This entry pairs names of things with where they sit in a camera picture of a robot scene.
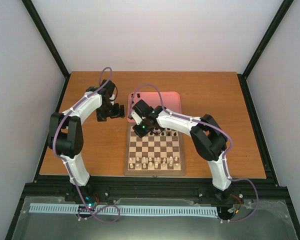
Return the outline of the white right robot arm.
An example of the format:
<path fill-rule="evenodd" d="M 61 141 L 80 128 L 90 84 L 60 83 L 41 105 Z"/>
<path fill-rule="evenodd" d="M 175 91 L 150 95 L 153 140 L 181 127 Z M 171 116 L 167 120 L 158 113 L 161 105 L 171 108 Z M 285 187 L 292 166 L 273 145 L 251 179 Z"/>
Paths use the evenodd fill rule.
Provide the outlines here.
<path fill-rule="evenodd" d="M 128 117 L 135 121 L 133 130 L 140 138 L 155 128 L 171 129 L 190 136 L 198 155 L 208 162 L 213 186 L 221 191 L 230 187 L 232 177 L 227 165 L 227 142 L 233 142 L 212 116 L 188 116 L 160 105 L 153 108 L 139 100 L 130 107 Z"/>

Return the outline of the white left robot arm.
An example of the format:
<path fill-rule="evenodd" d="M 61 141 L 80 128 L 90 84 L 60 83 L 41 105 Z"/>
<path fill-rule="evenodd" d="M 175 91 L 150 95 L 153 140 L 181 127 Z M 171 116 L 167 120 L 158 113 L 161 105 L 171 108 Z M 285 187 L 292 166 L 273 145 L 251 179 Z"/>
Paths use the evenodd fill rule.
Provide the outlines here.
<path fill-rule="evenodd" d="M 70 182 L 79 186 L 76 195 L 85 202 L 93 198 L 94 188 L 87 184 L 90 174 L 82 158 L 82 125 L 92 113 L 96 113 L 98 122 L 125 116 L 124 106 L 115 103 L 116 90 L 117 86 L 111 80 L 104 79 L 100 87 L 89 87 L 72 107 L 61 113 L 54 112 L 50 116 L 48 147 L 62 160 Z"/>

